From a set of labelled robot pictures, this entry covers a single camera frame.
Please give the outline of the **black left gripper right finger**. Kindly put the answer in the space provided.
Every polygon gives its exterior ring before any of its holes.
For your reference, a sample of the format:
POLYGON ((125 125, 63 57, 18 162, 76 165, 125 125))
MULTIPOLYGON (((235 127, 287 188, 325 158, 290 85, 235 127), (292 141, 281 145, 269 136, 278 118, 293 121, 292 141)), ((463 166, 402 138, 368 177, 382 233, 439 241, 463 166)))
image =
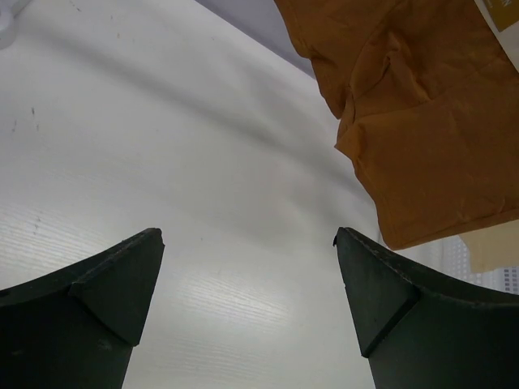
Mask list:
POLYGON ((378 388, 516 388, 518 297, 457 280, 351 228, 334 239, 378 388))

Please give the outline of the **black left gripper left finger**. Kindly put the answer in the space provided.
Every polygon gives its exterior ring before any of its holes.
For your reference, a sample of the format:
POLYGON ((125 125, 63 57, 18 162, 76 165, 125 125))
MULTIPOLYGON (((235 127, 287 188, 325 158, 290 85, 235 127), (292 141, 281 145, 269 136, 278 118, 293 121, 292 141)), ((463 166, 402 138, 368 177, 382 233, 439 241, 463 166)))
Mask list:
POLYGON ((3 388, 120 388, 165 245, 157 228, 1 291, 3 388))

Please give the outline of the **brown orange underwear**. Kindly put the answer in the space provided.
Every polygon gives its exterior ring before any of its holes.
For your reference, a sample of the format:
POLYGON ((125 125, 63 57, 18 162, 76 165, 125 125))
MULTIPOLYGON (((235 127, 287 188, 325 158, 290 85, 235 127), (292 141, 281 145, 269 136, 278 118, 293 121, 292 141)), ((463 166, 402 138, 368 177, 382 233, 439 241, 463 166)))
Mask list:
POLYGON ((279 1, 394 250, 518 217, 518 73, 473 1, 279 1))

